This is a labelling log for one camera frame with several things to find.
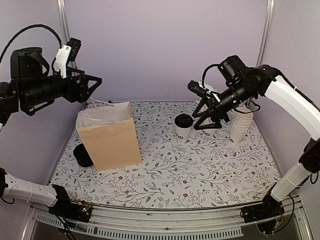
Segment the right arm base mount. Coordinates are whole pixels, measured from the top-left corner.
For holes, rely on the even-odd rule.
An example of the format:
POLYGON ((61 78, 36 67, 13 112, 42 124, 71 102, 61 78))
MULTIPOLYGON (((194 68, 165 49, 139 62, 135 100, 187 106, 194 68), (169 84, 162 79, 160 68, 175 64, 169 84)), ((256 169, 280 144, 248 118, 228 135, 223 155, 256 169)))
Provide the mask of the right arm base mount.
POLYGON ((266 235, 274 234, 283 221, 285 210, 282 202, 278 202, 267 194, 262 203, 245 206, 240 211, 240 216, 244 219, 245 223, 265 220, 273 217, 280 217, 279 220, 273 219, 267 222, 257 224, 258 230, 266 235))

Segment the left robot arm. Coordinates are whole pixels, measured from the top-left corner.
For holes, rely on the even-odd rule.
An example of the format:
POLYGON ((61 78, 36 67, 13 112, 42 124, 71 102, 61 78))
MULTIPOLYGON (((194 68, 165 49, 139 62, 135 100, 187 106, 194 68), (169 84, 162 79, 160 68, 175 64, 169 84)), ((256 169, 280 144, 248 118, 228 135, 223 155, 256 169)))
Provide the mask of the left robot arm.
MULTIPOLYGON (((54 58, 52 75, 42 56, 42 48, 16 50, 11 55, 11 81, 0 84, 0 126, 3 128, 12 114, 22 111, 33 116, 39 110, 64 98, 70 103, 86 102, 102 83, 100 77, 69 67, 75 60, 77 46, 62 45, 54 58)), ((55 208, 63 217, 74 213, 66 190, 58 185, 43 185, 0 170, 0 196, 34 202, 55 208)))

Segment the white paper coffee cup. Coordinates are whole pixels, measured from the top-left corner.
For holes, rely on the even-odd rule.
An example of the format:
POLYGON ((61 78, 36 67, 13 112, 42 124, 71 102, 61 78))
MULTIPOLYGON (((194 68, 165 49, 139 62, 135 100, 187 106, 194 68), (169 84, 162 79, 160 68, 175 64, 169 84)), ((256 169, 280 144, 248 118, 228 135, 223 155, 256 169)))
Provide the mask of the white paper coffee cup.
POLYGON ((180 140, 186 140, 191 132, 192 127, 175 126, 175 133, 180 140))

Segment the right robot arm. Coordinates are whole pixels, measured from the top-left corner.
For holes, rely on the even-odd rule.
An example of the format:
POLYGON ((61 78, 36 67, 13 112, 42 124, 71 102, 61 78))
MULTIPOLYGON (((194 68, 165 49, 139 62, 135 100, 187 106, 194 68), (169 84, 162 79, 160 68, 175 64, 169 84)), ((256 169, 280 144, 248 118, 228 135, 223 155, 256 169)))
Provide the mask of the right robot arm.
POLYGON ((228 112, 244 101, 266 97, 285 110, 308 133, 310 141, 298 162, 268 191, 259 206, 262 218, 269 218, 295 189, 320 171, 320 109, 275 67, 263 64, 248 67, 237 55, 215 64, 225 79, 227 89, 221 93, 209 90, 205 82, 191 80, 187 88, 201 98, 192 116, 195 130, 220 129, 228 122, 228 112))

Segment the brown paper bag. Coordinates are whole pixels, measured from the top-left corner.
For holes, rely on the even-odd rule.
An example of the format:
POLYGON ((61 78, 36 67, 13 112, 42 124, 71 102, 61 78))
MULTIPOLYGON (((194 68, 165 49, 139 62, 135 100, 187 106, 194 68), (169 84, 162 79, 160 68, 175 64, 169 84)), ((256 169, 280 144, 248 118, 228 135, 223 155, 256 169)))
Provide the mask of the brown paper bag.
POLYGON ((81 110, 75 128, 98 171, 142 163, 129 101, 81 110))

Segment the black cup lid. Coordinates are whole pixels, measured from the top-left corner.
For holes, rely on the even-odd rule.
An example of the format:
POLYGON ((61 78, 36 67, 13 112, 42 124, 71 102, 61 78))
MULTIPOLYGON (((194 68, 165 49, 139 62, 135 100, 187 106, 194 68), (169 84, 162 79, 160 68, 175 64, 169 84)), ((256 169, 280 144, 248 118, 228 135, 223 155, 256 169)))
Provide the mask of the black cup lid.
POLYGON ((194 120, 189 114, 180 114, 175 117, 174 123, 179 128, 190 128, 193 126, 194 120))

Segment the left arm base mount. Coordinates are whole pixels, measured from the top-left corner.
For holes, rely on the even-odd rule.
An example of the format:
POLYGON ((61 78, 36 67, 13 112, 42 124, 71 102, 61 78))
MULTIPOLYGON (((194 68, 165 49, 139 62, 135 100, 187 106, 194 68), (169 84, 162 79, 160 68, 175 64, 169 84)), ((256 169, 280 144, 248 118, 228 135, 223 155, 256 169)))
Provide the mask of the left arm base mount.
POLYGON ((58 217, 88 223, 92 214, 92 205, 89 202, 80 200, 72 202, 64 187, 52 185, 56 192, 56 202, 50 206, 49 212, 58 217))

